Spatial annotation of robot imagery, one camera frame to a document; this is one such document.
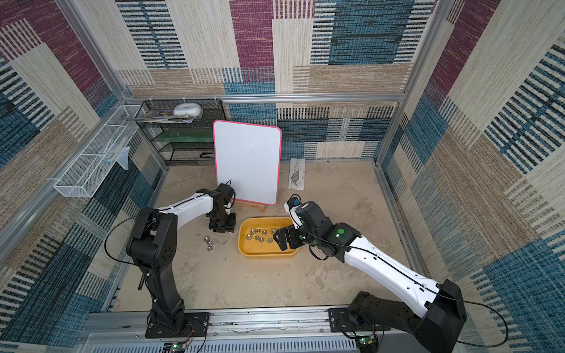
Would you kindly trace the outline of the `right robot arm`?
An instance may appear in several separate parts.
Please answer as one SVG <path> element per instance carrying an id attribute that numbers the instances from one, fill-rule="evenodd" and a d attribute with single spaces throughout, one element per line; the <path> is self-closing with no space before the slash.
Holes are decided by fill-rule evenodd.
<path id="1" fill-rule="evenodd" d="M 282 250 L 317 248 L 326 259 L 334 257 L 364 272 L 397 297 L 391 301 L 360 292 L 348 307 L 350 321 L 407 332 L 429 352 L 453 351 L 467 319 L 461 289 L 454 282 L 439 283 L 412 271 L 357 229 L 332 223 L 315 202 L 303 203 L 293 195 L 284 208 L 293 224 L 275 233 Z"/>

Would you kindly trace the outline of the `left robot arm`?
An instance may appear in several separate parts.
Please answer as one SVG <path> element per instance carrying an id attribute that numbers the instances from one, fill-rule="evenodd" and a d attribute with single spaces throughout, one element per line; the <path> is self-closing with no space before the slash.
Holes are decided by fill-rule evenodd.
<path id="1" fill-rule="evenodd" d="M 184 301 L 177 290 L 172 266 L 178 229 L 206 216 L 213 232 L 233 232 L 236 214 L 231 208 L 234 202 L 234 189 L 222 183 L 215 190 L 200 189 L 169 206 L 143 209 L 135 217 L 126 253 L 141 270 L 152 299 L 147 338 L 189 336 L 194 320 L 185 317 Z"/>

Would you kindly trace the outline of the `yellow plastic storage box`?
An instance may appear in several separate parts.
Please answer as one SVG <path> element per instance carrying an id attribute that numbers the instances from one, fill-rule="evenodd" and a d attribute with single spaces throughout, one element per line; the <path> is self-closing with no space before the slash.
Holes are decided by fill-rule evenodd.
<path id="1" fill-rule="evenodd" d="M 271 258 L 287 258 L 294 257 L 298 253 L 298 249 L 287 249 L 282 251 L 277 243 L 273 241 L 272 244 L 268 244 L 268 239 L 273 238 L 271 234 L 271 229 L 284 228 L 286 226 L 291 226 L 292 220 L 289 217 L 257 217 L 249 218 L 245 220 L 239 229 L 238 237 L 238 251 L 245 257 L 249 259 L 271 259 Z M 261 229 L 261 233 L 252 235 L 250 233 L 251 228 Z M 266 230 L 267 235 L 262 235 L 262 232 Z M 253 239 L 248 241 L 246 235 L 251 234 Z M 259 236 L 264 238 L 264 242 L 260 243 L 255 240 L 255 237 Z"/>

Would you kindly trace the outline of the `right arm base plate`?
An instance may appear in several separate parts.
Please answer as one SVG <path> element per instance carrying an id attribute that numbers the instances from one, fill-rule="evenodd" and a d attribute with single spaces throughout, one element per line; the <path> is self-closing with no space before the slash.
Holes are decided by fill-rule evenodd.
<path id="1" fill-rule="evenodd" d="M 346 307 L 331 307 L 327 310 L 331 332 L 353 333 L 390 331 L 391 327 L 383 324 L 371 324 L 357 314 L 350 314 Z"/>

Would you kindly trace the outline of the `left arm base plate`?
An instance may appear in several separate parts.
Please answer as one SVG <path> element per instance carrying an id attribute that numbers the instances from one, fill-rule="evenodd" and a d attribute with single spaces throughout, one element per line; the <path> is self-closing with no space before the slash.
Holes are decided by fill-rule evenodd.
<path id="1" fill-rule="evenodd" d="M 190 334 L 196 338 L 204 338 L 207 334 L 209 318 L 210 312 L 185 312 L 185 319 L 180 327 L 168 327 L 150 313 L 145 338 L 188 338 Z"/>

